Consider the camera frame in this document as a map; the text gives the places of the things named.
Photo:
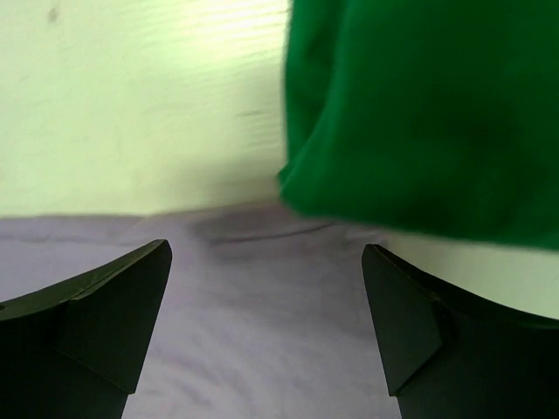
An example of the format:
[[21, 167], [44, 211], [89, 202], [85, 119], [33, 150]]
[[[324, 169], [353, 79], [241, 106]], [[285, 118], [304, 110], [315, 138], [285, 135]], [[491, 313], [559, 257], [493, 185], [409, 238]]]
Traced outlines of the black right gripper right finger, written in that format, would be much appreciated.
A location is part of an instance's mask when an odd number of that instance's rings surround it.
[[362, 273], [402, 417], [557, 417], [555, 319], [484, 299], [379, 245], [364, 248]]

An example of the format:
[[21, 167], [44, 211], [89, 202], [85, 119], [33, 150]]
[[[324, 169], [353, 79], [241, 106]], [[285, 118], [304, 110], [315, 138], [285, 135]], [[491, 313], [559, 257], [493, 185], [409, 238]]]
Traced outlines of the purple t shirt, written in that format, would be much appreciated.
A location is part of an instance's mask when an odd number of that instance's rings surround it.
[[271, 207], [1, 223], [11, 299], [169, 241], [172, 272], [127, 418], [396, 418], [362, 281], [373, 230]]

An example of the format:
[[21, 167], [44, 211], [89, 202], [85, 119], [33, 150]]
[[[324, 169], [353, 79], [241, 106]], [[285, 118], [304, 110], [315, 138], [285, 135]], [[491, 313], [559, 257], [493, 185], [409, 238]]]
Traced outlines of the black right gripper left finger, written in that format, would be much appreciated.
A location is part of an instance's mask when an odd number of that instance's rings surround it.
[[1, 416], [111, 419], [138, 386], [172, 251], [155, 240], [1, 304]]

